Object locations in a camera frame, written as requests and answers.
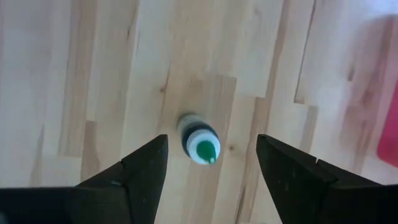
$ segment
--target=wood grain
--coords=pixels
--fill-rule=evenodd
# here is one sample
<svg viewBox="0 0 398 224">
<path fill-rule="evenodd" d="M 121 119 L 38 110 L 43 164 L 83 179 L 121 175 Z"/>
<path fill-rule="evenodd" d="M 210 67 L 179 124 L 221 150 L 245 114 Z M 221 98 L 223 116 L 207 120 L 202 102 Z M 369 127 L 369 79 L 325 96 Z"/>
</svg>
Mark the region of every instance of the wood grain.
<svg viewBox="0 0 398 224">
<path fill-rule="evenodd" d="M 156 223 L 281 223 L 256 156 L 269 134 L 382 184 L 398 2 L 0 0 L 0 187 L 76 185 L 158 134 Z M 176 132 L 203 116 L 214 166 Z"/>
</svg>

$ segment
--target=small plastic bottle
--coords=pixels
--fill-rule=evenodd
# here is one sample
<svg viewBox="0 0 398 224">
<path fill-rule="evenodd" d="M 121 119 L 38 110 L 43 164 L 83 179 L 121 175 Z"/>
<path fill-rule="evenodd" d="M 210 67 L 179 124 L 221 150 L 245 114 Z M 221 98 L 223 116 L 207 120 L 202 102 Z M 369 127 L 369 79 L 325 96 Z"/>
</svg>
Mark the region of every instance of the small plastic bottle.
<svg viewBox="0 0 398 224">
<path fill-rule="evenodd" d="M 183 114 L 177 125 L 185 153 L 198 164 L 214 164 L 220 154 L 215 130 L 195 113 Z"/>
</svg>

